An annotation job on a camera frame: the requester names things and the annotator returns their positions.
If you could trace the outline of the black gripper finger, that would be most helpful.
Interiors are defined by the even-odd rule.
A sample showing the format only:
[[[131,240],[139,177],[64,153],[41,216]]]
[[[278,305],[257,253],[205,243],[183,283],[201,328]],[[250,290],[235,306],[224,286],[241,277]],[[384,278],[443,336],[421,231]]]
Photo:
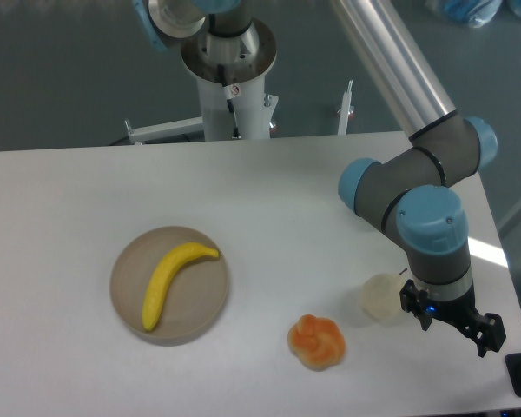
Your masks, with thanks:
[[[470,313],[456,320],[453,326],[477,346],[478,356],[498,353],[506,340],[505,326],[499,314]]]
[[[432,324],[428,293],[418,290],[413,280],[407,280],[399,292],[399,297],[401,309],[411,313],[419,321],[421,329],[427,331]]]

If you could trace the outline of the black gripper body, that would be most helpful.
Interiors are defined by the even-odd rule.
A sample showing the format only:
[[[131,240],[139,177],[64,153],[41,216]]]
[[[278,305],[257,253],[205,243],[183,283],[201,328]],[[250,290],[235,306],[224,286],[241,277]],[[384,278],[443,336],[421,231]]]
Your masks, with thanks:
[[[426,331],[433,320],[442,321],[455,327],[460,333],[474,333],[479,313],[475,307],[474,286],[459,298],[451,301],[435,301],[424,291],[414,291],[412,313],[419,320],[421,329]]]

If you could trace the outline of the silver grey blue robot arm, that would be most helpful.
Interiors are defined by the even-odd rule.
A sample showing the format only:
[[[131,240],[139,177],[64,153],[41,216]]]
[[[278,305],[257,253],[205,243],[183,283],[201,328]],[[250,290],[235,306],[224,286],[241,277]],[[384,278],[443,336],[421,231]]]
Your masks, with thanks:
[[[274,99],[253,88],[272,68],[276,42],[248,1],[136,1],[149,41],[178,45],[201,92],[209,141],[267,139]],[[502,319],[475,306],[468,221],[453,186],[496,155],[493,129],[463,118],[388,1],[335,1],[333,9],[410,148],[389,162],[361,158],[338,193],[357,216],[402,248],[411,279],[399,298],[423,329],[455,327],[479,356],[505,342]]]

